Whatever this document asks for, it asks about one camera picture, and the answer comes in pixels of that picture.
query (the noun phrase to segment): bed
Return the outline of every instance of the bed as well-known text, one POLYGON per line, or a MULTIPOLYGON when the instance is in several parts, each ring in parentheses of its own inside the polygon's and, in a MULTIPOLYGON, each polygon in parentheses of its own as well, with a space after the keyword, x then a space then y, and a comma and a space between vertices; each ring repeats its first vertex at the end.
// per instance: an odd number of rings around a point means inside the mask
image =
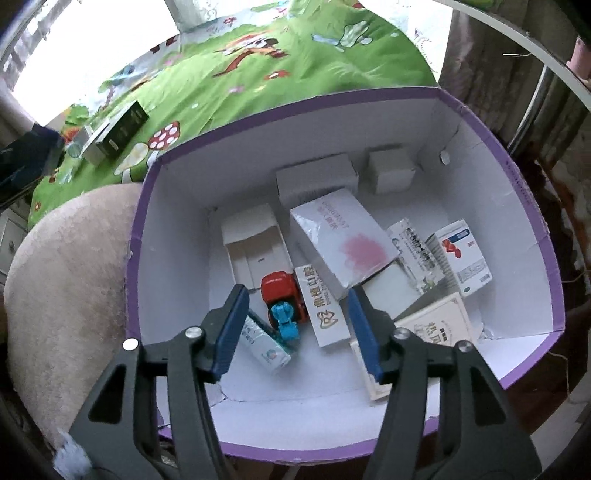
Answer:
POLYGON ((149 120, 116 160, 95 167, 66 154, 36 188, 28 226, 84 192, 143 181, 165 151, 253 113, 346 90, 435 84, 411 40, 354 0, 282 1, 218 18, 153 47, 64 113, 68 141, 135 100, 149 120))

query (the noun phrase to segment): blue gripper pad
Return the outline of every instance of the blue gripper pad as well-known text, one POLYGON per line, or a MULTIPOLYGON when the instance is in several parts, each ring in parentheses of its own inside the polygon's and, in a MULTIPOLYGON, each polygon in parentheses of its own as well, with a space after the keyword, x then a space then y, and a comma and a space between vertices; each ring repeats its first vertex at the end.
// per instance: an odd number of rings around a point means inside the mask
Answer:
POLYGON ((209 371, 218 382, 230 368, 234 351, 248 314, 250 298, 244 285, 235 285, 226 303, 219 309, 211 310, 201 323, 206 332, 207 350, 213 349, 209 371))
POLYGON ((382 370, 379 361, 379 343, 367 317, 367 314, 371 315, 374 309, 362 287, 354 287, 349 291, 348 305, 349 318, 353 323, 365 367, 374 376, 375 381, 380 383, 384 376, 384 370, 382 370))

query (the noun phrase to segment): metal screw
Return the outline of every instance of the metal screw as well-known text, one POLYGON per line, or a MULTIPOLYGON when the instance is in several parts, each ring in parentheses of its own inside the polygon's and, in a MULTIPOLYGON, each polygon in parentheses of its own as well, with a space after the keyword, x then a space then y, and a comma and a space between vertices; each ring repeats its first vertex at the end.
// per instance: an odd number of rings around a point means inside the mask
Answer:
POLYGON ((139 342, 135 338, 128 338, 123 342, 123 349, 131 352, 135 350, 139 345, 139 342))
POLYGON ((411 332, 407 328, 401 327, 401 328, 397 328, 396 330, 394 330, 392 336, 396 340, 408 340, 411 336, 411 332))
POLYGON ((185 330, 185 336, 187 338, 199 338, 203 335, 203 330, 199 327, 189 327, 185 330))
POLYGON ((462 353, 468 353, 468 352, 472 351, 472 349, 474 348, 474 345, 472 345, 472 343, 468 342, 468 340, 460 340, 457 343, 457 348, 462 353))

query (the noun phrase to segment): pink printed design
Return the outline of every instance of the pink printed design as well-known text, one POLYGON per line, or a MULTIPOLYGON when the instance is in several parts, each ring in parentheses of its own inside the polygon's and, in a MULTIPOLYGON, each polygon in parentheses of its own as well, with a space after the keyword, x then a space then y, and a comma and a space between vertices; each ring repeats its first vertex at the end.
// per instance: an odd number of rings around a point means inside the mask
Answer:
POLYGON ((388 263, 388 254, 382 245, 362 233, 349 238, 342 245, 341 251, 347 255, 345 264, 356 275, 364 275, 368 271, 385 267, 388 263))

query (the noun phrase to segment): red mushroom print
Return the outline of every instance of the red mushroom print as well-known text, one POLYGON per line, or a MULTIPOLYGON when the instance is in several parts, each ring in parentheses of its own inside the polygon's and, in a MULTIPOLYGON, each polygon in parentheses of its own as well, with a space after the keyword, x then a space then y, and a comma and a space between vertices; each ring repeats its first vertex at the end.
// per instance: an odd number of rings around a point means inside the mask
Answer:
POLYGON ((173 145, 181 136, 181 129, 178 122, 172 122, 161 130, 158 130, 148 140, 148 148, 152 151, 148 158, 148 168, 156 160, 160 152, 173 145))
POLYGON ((269 75, 265 75, 265 80, 273 80, 281 77, 288 77, 290 73, 287 70, 276 70, 269 75))

